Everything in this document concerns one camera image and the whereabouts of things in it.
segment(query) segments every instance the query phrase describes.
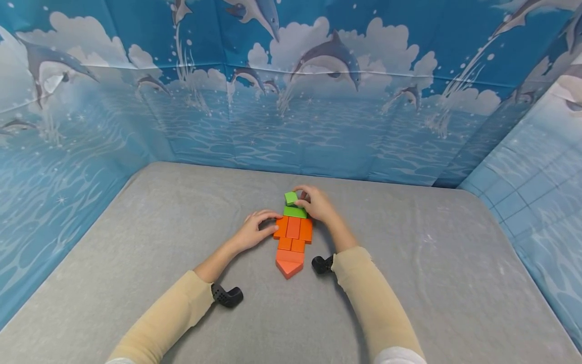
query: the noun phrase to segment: green block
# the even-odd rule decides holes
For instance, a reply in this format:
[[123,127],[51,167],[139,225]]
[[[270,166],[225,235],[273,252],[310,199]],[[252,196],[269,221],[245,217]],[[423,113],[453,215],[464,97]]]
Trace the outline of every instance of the green block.
[[285,193],[285,201],[287,202],[287,206],[293,206],[293,204],[295,204],[295,201],[297,201],[297,193],[295,192]]
[[307,212],[299,207],[285,206],[285,208],[283,209],[283,215],[307,218]]

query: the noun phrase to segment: hand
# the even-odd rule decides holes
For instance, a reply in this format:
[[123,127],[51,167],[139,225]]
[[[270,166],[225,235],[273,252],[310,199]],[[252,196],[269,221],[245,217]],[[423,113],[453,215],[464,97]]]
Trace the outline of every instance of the hand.
[[269,235],[273,235],[279,229],[277,225],[272,225],[259,230],[258,226],[265,220],[270,218],[282,218],[283,216],[272,210],[256,211],[247,216],[244,220],[243,226],[237,231],[234,236],[228,240],[237,253],[243,252],[259,244],[263,239]]
[[329,224],[331,220],[338,216],[328,196],[317,187],[310,185],[300,185],[293,189],[294,192],[302,190],[299,200],[295,205],[302,207],[312,218]]

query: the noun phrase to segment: wooden block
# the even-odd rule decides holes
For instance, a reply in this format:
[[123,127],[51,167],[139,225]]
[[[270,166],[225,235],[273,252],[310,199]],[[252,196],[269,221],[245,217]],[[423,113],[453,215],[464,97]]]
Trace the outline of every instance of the wooden block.
[[287,224],[287,236],[291,239],[299,239],[299,230],[301,229],[301,219],[299,217],[289,216],[289,223]]
[[283,208],[283,215],[300,217],[300,218],[307,218],[307,212],[299,207],[285,206]]
[[293,204],[295,204],[295,201],[297,201],[297,193],[295,192],[285,193],[285,202],[287,206],[293,206]]
[[290,261],[292,263],[301,263],[305,260],[305,254],[299,252],[292,252],[291,250],[277,249],[277,256],[275,260]]
[[313,221],[308,218],[301,219],[301,226],[299,229],[299,240],[305,241],[307,244],[311,244],[311,238],[313,235]]
[[291,251],[305,253],[305,241],[293,239],[291,243]]
[[293,244],[293,239],[286,238],[285,236],[282,236],[279,239],[279,246],[277,247],[277,249],[291,250],[292,244]]
[[286,279],[291,278],[303,269],[303,263],[294,263],[292,261],[275,260],[275,264]]
[[289,222],[289,216],[283,216],[283,218],[277,219],[277,226],[279,227],[279,229],[277,231],[275,231],[275,233],[273,234],[273,238],[279,239],[279,238],[285,236],[285,234],[287,234],[287,223],[288,222]]

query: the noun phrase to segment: right hand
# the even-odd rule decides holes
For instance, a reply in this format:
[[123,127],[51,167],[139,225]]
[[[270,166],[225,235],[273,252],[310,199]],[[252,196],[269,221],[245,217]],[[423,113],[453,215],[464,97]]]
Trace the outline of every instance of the right hand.
[[299,185],[293,188],[294,192],[298,190],[301,191],[301,196],[295,201],[295,205],[304,208],[312,218],[328,224],[338,216],[328,196],[319,188],[311,185]]

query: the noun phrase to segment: beige sleeve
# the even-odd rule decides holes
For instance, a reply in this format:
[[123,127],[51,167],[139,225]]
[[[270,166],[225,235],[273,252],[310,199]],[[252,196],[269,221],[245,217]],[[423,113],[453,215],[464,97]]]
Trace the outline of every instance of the beige sleeve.
[[410,349],[424,359],[412,325],[386,278],[361,246],[333,257],[332,270],[364,331],[370,359],[384,349]]
[[126,358],[135,364],[159,364],[214,302],[210,287],[188,271],[129,329],[109,360]]

